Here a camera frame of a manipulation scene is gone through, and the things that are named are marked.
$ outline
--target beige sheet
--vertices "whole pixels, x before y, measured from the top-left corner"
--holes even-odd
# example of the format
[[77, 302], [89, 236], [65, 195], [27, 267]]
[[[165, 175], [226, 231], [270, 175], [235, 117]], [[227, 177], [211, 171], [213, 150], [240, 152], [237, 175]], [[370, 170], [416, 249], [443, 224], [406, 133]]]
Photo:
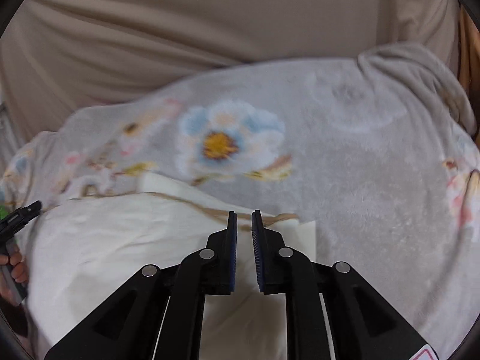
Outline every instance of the beige sheet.
[[0, 41], [26, 138], [212, 68], [417, 40], [457, 68], [457, 0], [26, 0]]

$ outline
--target bed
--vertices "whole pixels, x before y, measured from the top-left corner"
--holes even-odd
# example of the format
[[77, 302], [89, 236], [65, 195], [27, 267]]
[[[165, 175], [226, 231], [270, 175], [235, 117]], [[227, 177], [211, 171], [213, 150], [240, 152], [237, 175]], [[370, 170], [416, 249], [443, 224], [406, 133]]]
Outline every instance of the bed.
[[[291, 212], [316, 222], [319, 262], [352, 261], [440, 359], [463, 356], [480, 311], [480, 154], [455, 78], [458, 2], [293, 1], [26, 0], [0, 43], [5, 103], [28, 139], [58, 132], [16, 154], [3, 200], [54, 213], [158, 173]], [[424, 46], [375, 47], [399, 40]], [[47, 227], [18, 238], [40, 329]]]

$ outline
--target floral blanket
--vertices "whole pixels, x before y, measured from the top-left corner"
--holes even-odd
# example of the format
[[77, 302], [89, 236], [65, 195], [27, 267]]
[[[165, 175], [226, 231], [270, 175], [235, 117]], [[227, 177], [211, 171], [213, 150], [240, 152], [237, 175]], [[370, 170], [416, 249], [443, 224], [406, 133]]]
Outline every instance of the floral blanket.
[[420, 45], [236, 67], [76, 112], [15, 156], [0, 200], [117, 195], [148, 171], [294, 212], [316, 220], [318, 262], [350, 262], [446, 359], [480, 311], [475, 128], [462, 87]]

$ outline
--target person's hand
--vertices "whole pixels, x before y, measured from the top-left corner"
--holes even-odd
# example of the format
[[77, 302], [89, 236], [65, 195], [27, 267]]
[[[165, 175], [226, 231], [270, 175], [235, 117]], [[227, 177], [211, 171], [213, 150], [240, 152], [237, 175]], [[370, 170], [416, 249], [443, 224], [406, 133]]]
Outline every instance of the person's hand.
[[[11, 277], [14, 278], [17, 283], [26, 283], [28, 281], [28, 268], [22, 259], [23, 256], [18, 251], [18, 248], [16, 248], [16, 252], [11, 257], [0, 254], [0, 266], [8, 264], [10, 261], [10, 264], [14, 266]], [[7, 282], [2, 274], [0, 274], [0, 296], [9, 303], [15, 304], [13, 293], [8, 288]]]

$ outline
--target silver screw head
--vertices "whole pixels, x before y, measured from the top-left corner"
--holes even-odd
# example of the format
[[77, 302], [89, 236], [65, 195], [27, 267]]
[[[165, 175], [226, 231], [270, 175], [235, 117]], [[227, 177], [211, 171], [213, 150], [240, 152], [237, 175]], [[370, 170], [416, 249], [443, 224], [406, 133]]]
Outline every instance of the silver screw head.
[[200, 257], [202, 257], [204, 260], [208, 260], [215, 256], [215, 252], [211, 249], [203, 249], [200, 251]]
[[154, 265], [146, 265], [142, 268], [142, 275], [146, 278], [151, 278], [157, 273], [157, 267]]
[[337, 262], [335, 264], [335, 269], [339, 271], [341, 274], [347, 274], [350, 272], [350, 266], [346, 262]]
[[279, 255], [281, 257], [292, 257], [293, 256], [293, 250], [290, 249], [289, 247], [283, 247], [278, 251]]

